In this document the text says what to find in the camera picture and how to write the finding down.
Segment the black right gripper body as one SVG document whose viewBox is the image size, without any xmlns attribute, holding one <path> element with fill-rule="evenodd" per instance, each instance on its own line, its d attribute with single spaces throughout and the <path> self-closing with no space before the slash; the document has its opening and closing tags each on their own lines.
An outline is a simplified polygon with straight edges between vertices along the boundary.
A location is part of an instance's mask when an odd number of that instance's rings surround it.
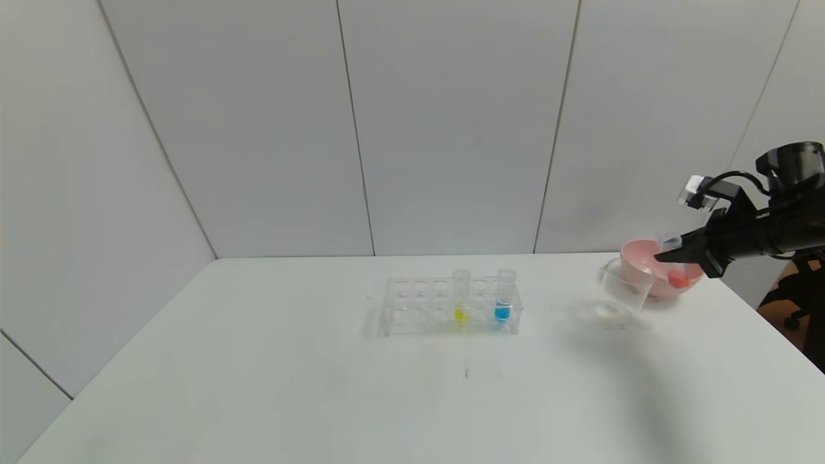
<svg viewBox="0 0 825 464">
<path fill-rule="evenodd" d="M 705 223 L 702 237 L 705 273 L 711 278 L 724 276 L 736 260 L 751 256 L 778 255 L 772 226 L 767 217 L 736 212 L 733 208 L 716 209 Z"/>
</svg>

